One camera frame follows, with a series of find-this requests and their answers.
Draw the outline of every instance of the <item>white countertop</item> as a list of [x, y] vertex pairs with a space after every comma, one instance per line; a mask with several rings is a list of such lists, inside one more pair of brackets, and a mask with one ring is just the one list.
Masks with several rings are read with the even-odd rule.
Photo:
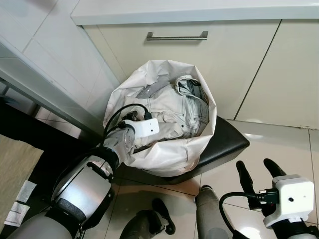
[[319, 18], [318, 0], [80, 0], [77, 25]]

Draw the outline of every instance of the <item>cabinet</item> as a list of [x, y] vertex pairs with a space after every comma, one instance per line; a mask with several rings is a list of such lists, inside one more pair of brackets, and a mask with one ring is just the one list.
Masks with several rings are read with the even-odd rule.
[[319, 128], [319, 21], [283, 20], [237, 120]]
[[[234, 119], [276, 32], [279, 20], [241, 20], [84, 26], [120, 82], [151, 59], [194, 64], [217, 113]], [[207, 41], [146, 41], [154, 36], [199, 36]]]

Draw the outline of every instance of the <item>white bag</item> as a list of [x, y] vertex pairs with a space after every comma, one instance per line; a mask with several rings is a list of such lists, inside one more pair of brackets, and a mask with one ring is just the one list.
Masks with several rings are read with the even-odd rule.
[[172, 177], [191, 171], [198, 164], [201, 153], [214, 135], [217, 110], [215, 100], [204, 78], [194, 65], [171, 60], [148, 61], [112, 92], [103, 125], [106, 126], [109, 118], [124, 106], [125, 96], [131, 96], [159, 79], [171, 81], [184, 75], [191, 75], [199, 80], [206, 93], [209, 123], [205, 130], [198, 137], [157, 142], [148, 149], [132, 153], [131, 160], [124, 162], [127, 166], [143, 169], [161, 177]]

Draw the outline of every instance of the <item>drawer handle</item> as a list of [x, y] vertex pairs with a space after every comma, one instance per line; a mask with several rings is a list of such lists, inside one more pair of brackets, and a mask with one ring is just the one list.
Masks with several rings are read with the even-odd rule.
[[208, 31], [203, 31], [200, 36], [153, 36], [149, 32], [146, 36], [146, 41], [206, 41]]

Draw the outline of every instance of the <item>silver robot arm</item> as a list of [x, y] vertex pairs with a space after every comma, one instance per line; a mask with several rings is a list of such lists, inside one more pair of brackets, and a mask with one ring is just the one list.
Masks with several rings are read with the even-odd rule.
[[130, 160], [135, 138], [159, 131], [157, 119], [124, 120], [121, 126], [108, 134], [103, 147], [83, 155], [59, 180], [52, 207], [23, 223], [9, 239], [74, 239], [99, 223], [114, 196], [113, 174], [122, 162]]

